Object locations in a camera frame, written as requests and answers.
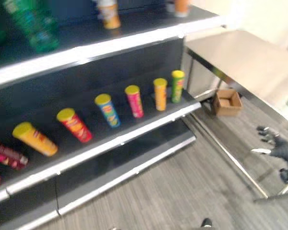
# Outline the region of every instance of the gray floor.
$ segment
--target gray floor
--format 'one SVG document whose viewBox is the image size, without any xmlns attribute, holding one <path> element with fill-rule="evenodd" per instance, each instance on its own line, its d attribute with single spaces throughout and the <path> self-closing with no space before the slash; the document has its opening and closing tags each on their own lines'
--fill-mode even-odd
<svg viewBox="0 0 288 230">
<path fill-rule="evenodd" d="M 277 127 L 248 101 L 238 117 L 217 118 L 209 109 L 196 114 L 269 193 L 284 185 L 279 159 L 256 156 L 249 149 L 262 146 L 258 124 Z M 210 217 L 221 230 L 288 230 L 288 198 L 254 204 L 259 197 L 250 183 L 232 167 L 204 132 L 195 130 L 197 140 L 173 157 L 117 186 L 82 207 L 39 230 L 190 230 Z"/>
</svg>

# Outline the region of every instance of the shelf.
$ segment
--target shelf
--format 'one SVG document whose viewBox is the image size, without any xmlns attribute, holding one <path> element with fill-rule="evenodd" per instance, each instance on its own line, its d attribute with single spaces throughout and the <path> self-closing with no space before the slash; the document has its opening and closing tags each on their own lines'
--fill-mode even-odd
<svg viewBox="0 0 288 230">
<path fill-rule="evenodd" d="M 0 201 L 9 198 L 9 195 L 59 175 L 77 164 L 172 122 L 201 106 L 186 91 L 183 91 L 181 102 L 171 103 L 168 99 L 166 111 L 160 112 L 155 109 L 153 96 L 146 95 L 142 97 L 144 117 L 140 119 L 133 118 L 127 102 L 115 105 L 121 126 L 112 129 L 108 126 L 97 106 L 92 103 L 91 98 L 93 97 L 84 95 L 73 101 L 59 102 L 0 122 L 2 138 L 5 137 L 7 140 L 13 141 L 11 146 L 29 157 L 29 164 L 20 171 L 0 165 L 2 178 Z M 56 121 L 57 112 L 68 106 L 76 110 L 94 134 L 94 138 L 90 142 L 82 144 L 62 124 Z M 23 121 L 30 121 L 33 125 L 39 124 L 36 128 L 59 146 L 58 153 L 48 158 L 13 138 L 11 136 L 13 128 Z"/>
<path fill-rule="evenodd" d="M 0 203 L 0 230 L 30 230 L 64 215 L 195 141 L 179 119 Z"/>
<path fill-rule="evenodd" d="M 123 14 L 120 19 L 122 26 L 116 30 L 104 29 L 100 21 L 62 26 L 58 35 L 60 47 L 52 53 L 36 54 L 26 40 L 3 45 L 0 47 L 0 88 L 45 72 L 226 24 L 225 17 L 196 7 L 191 7 L 186 18 L 176 18 L 161 8 Z"/>
<path fill-rule="evenodd" d="M 193 141 L 194 134 L 179 119 L 62 173 L 56 177 L 60 215 Z"/>
<path fill-rule="evenodd" d="M 55 178 L 52 178 L 0 203 L 0 230 L 32 229 L 58 217 L 57 209 Z"/>
</svg>

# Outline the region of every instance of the table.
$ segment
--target table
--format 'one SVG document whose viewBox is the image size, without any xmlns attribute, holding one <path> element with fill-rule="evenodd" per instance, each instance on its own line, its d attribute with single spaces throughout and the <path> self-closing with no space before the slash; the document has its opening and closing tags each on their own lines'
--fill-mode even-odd
<svg viewBox="0 0 288 230">
<path fill-rule="evenodd" d="M 226 82 L 288 130 L 288 114 L 284 109 L 288 100 L 288 51 L 240 30 L 189 41 L 186 47 L 192 57 L 189 76 L 193 61 L 198 61 L 218 76 L 220 82 Z M 288 191 L 287 185 L 276 196 L 269 196 L 222 146 L 213 132 L 195 115 L 193 118 L 255 185 L 264 199 L 279 198 Z"/>
</svg>

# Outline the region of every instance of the cardboard box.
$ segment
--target cardboard box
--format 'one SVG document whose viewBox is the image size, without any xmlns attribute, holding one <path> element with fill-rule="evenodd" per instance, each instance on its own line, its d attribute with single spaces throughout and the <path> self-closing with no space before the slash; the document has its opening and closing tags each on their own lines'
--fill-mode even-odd
<svg viewBox="0 0 288 230">
<path fill-rule="evenodd" d="M 219 90 L 213 102 L 217 116 L 236 116 L 242 109 L 239 94 L 235 90 Z"/>
</svg>

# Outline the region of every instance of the white wall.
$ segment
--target white wall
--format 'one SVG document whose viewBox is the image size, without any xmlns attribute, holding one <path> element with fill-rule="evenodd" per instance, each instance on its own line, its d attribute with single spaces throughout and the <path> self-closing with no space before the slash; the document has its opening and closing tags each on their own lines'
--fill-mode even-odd
<svg viewBox="0 0 288 230">
<path fill-rule="evenodd" d="M 288 48 L 288 0 L 192 0 L 193 5 L 229 16 L 229 29 L 243 29 Z"/>
</svg>

